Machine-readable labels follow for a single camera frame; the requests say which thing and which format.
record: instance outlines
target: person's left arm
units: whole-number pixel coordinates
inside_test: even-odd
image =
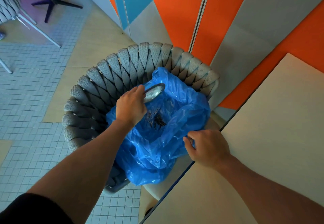
[[[54,201],[74,224],[85,223],[105,187],[123,139],[147,111],[143,103],[144,88],[135,87],[120,97],[116,120],[57,164],[28,193]]]

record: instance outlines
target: small metal plate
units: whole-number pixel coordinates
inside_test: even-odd
[[[165,85],[163,83],[156,84],[145,91],[146,97],[144,103],[150,102],[155,99],[161,92],[164,91]]]

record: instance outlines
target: white metal chair leg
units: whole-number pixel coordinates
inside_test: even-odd
[[[8,71],[9,74],[12,74],[12,71],[8,68],[8,66],[0,59],[1,65]]]
[[[24,9],[22,9],[22,8],[20,8],[20,10],[26,15],[26,17],[33,23],[33,24],[37,24],[37,22],[34,20],[34,19],[32,19],[31,17],[30,17],[30,15],[28,15],[27,14],[27,12],[24,10]]]
[[[27,20],[26,17],[24,17],[22,14],[18,14],[18,17],[26,21],[30,26],[32,26],[34,29],[36,29],[38,32],[40,32],[42,35],[44,35],[49,41],[51,41],[54,45],[57,47],[61,48],[59,44],[57,44],[51,37],[49,37],[46,33],[44,33],[42,30],[40,30],[38,27],[36,27],[34,24],[32,24],[29,20]]]

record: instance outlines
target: person's left hand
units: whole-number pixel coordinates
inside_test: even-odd
[[[135,126],[147,112],[144,104],[145,87],[136,86],[132,90],[125,92],[116,104],[116,120]]]

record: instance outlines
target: hand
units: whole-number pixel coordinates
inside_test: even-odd
[[[116,104],[116,120],[123,121],[134,127],[147,112],[144,104],[145,87],[140,85],[125,92]]]
[[[191,131],[183,141],[190,158],[204,166],[217,170],[231,157],[227,141],[217,130]]]

